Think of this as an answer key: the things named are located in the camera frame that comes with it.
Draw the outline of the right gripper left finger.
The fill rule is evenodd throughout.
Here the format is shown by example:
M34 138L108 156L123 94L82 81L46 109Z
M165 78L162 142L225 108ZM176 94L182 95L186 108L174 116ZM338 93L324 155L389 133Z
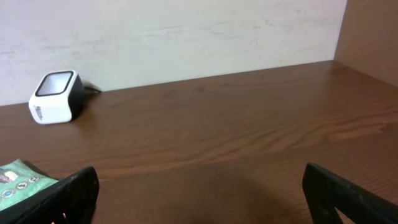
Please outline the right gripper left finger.
M1 211L1 223L90 224L99 189L97 173L88 166Z

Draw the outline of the mint green wipes pack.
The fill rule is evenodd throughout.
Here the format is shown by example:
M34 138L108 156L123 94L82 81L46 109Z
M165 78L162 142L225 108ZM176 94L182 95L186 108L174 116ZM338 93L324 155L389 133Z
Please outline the mint green wipes pack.
M58 180L40 174L20 159L1 166L1 210L5 210L47 187Z

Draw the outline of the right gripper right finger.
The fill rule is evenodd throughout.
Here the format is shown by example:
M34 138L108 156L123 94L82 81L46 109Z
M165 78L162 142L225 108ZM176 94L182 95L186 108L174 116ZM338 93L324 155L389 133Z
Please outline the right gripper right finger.
M342 223L341 212L354 223L397 224L396 204L318 164L307 164L302 188L314 223Z

